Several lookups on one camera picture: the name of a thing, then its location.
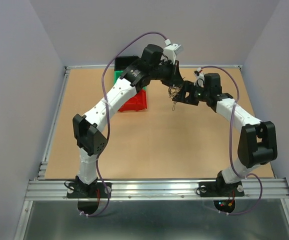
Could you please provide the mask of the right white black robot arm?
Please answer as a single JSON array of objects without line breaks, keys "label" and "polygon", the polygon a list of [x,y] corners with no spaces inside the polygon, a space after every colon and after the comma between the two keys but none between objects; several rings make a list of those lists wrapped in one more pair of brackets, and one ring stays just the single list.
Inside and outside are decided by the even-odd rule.
[{"label": "right white black robot arm", "polygon": [[278,157],[276,127],[271,121],[261,121],[240,105],[229,93],[222,92],[218,73],[195,72],[196,82],[185,81],[172,97],[177,103],[198,105],[204,102],[215,113],[229,121],[229,128],[240,132],[237,159],[220,171],[214,183],[215,191],[226,195],[254,169]]}]

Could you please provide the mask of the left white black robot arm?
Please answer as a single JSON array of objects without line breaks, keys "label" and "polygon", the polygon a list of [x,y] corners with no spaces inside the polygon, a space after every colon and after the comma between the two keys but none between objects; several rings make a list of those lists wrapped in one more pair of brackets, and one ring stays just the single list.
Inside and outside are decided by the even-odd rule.
[{"label": "left white black robot arm", "polygon": [[80,156],[75,189],[84,197],[91,197],[96,191],[97,160],[109,140],[102,132],[110,128],[110,118],[152,80],[160,80],[168,87],[182,85],[176,59],[182,51],[183,46],[178,43],[167,43],[165,48],[147,45],[141,57],[125,68],[109,92],[92,109],[73,117],[73,134]]}]

